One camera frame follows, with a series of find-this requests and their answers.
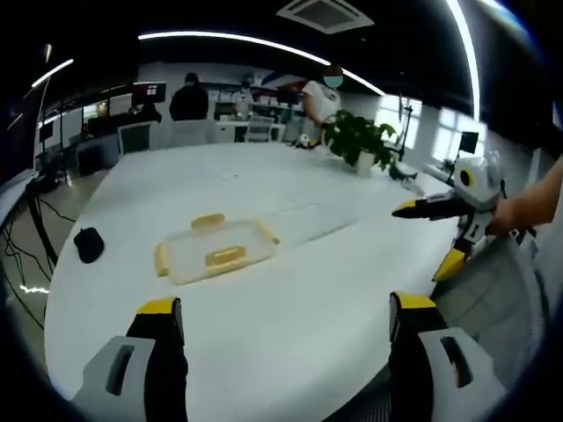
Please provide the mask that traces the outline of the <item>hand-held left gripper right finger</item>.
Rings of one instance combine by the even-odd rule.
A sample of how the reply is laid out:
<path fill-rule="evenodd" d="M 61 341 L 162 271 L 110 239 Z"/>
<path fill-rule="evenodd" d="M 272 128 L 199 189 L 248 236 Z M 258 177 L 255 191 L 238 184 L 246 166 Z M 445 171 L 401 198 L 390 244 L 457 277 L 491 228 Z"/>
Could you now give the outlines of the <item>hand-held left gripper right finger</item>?
<path fill-rule="evenodd" d="M 391 421 L 483 421 L 505 396 L 487 352 L 425 295 L 390 294 Z"/>

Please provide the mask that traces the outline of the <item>person's right hand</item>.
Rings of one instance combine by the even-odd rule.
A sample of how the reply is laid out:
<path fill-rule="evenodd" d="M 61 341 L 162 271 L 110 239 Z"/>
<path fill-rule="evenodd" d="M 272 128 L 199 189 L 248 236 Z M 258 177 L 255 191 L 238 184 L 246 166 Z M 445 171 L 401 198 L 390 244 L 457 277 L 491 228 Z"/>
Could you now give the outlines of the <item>person's right hand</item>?
<path fill-rule="evenodd" d="M 498 203 L 486 233 L 505 236 L 513 230 L 528 229 L 535 224 L 534 210 L 526 199 L 503 199 Z"/>

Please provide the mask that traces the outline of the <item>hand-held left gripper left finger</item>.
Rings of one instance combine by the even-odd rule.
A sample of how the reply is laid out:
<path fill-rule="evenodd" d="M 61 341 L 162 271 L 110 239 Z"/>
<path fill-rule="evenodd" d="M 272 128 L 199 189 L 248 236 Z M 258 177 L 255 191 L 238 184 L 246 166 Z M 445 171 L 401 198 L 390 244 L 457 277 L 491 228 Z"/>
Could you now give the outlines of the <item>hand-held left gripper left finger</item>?
<path fill-rule="evenodd" d="M 151 300 L 84 366 L 71 402 L 89 421 L 187 421 L 187 375 L 181 300 Z"/>

